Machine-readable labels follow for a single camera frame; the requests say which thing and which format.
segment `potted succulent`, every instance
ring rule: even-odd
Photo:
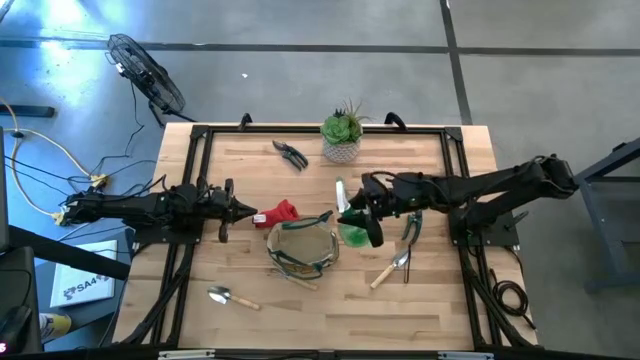
[[[322,133],[322,153],[336,163],[346,163],[353,160],[360,150],[360,138],[362,137],[362,125],[360,121],[369,119],[367,116],[358,115],[360,105],[353,108],[349,100],[343,104],[342,109],[336,109],[320,127]]]

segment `fan grill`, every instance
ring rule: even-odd
[[[180,90],[167,71],[133,39],[115,34],[107,42],[109,52],[124,69],[123,75],[163,112],[179,113],[185,105]]]

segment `white plant pot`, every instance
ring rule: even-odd
[[[331,145],[327,139],[322,137],[322,153],[335,163],[347,163],[356,158],[360,151],[360,138],[354,143]]]

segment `small shovel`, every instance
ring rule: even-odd
[[[380,285],[380,283],[382,283],[384,281],[384,279],[386,279],[389,275],[391,275],[391,272],[393,272],[394,269],[397,269],[399,267],[401,267],[402,265],[404,265],[404,263],[407,262],[407,259],[409,258],[409,249],[403,249],[402,251],[400,251],[399,253],[396,254],[396,256],[393,257],[393,261],[391,262],[391,265],[389,265],[383,272],[382,274],[380,274],[380,276],[378,276],[372,283],[371,288],[375,289],[378,287],[378,285]]]
[[[244,305],[250,309],[253,310],[260,310],[260,305],[251,302],[247,299],[243,299],[243,298],[239,298],[235,295],[231,295],[231,290],[229,290],[229,288],[226,287],[222,287],[222,286],[210,286],[209,289],[207,289],[207,293],[209,293],[209,297],[212,298],[213,300],[221,303],[221,304],[226,304],[227,301],[229,299],[231,299],[232,301],[237,302],[240,305]]]

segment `red glove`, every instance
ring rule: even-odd
[[[296,207],[289,204],[289,201],[282,200],[275,209],[263,211],[253,216],[253,224],[258,229],[273,227],[275,224],[283,221],[299,220]]]

